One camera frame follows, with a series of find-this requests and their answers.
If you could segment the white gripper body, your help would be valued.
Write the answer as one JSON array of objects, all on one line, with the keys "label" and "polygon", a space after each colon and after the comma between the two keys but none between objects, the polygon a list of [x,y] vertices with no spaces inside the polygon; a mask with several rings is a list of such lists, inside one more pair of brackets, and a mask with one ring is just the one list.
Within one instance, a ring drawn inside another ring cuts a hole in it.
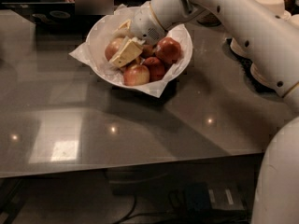
[{"label": "white gripper body", "polygon": [[130,31],[138,38],[144,39],[148,44],[155,45],[165,37],[165,29],[157,22],[150,2],[138,7],[131,18]]}]

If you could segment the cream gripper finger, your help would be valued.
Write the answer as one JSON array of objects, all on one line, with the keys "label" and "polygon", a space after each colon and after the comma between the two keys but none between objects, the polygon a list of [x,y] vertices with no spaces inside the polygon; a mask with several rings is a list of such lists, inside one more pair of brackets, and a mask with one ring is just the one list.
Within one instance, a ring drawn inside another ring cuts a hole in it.
[{"label": "cream gripper finger", "polygon": [[139,57],[143,52],[143,41],[138,38],[129,38],[126,36],[121,43],[118,51],[109,60],[111,64],[118,68],[122,68],[134,59]]},{"label": "cream gripper finger", "polygon": [[130,27],[131,27],[131,20],[126,20],[124,21],[119,27],[118,29],[113,33],[114,37],[132,37],[133,34],[130,31]]}]

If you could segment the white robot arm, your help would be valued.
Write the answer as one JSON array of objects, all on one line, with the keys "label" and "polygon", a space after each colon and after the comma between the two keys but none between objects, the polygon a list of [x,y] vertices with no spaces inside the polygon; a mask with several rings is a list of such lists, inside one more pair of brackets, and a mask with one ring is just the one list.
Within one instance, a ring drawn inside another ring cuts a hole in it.
[{"label": "white robot arm", "polygon": [[[299,110],[299,30],[255,0],[150,0],[129,31],[151,44],[177,24],[212,12],[279,97]],[[299,118],[287,123],[263,156],[251,224],[299,224]]]}]

